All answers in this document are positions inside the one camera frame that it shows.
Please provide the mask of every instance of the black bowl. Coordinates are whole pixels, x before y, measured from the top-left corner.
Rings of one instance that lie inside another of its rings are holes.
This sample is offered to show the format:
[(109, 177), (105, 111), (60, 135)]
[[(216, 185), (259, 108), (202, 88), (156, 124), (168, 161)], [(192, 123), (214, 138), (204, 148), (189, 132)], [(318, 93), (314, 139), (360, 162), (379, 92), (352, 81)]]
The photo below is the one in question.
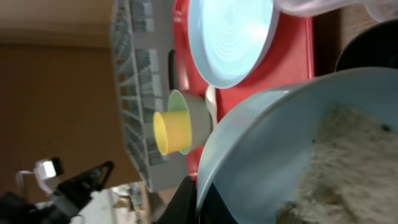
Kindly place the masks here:
[(378, 24), (348, 44), (336, 71), (358, 67), (398, 68), (398, 20)]

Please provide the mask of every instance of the white spoon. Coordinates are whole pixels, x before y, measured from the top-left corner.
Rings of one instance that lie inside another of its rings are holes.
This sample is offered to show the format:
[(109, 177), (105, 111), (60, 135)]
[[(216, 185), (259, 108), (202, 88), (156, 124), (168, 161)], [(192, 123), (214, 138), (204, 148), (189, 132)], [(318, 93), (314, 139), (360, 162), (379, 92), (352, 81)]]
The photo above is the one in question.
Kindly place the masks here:
[(217, 127), (217, 99), (216, 99), (216, 88), (209, 85), (206, 90), (205, 102), (207, 110), (210, 112), (211, 121), (213, 123), (213, 129)]

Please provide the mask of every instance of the ceiling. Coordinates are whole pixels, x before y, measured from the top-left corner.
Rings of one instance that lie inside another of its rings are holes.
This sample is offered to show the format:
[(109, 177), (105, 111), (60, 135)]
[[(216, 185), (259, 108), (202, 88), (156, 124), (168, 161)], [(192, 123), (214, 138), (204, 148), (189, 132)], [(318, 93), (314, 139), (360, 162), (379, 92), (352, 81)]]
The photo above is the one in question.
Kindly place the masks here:
[(108, 47), (113, 0), (1, 0), (0, 42)]

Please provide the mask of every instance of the yellow cup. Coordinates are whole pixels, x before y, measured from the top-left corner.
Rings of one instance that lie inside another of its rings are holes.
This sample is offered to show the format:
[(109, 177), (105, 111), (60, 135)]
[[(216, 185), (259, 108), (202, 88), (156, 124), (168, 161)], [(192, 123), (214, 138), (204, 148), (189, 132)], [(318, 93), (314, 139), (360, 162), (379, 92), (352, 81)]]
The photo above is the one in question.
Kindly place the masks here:
[(154, 132), (157, 147), (162, 155), (191, 146), (192, 129), (187, 111), (155, 112)]

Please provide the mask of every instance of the brown wall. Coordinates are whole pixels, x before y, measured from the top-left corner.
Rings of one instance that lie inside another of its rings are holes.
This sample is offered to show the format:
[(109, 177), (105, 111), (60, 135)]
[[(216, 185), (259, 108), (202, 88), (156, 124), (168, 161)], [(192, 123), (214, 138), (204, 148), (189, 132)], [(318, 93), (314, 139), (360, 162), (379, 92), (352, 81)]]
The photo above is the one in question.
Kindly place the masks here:
[[(110, 185), (138, 180), (123, 149), (109, 50), (0, 45), (0, 192), (58, 156), (65, 177), (116, 163)], [(32, 201), (43, 201), (27, 177)]]

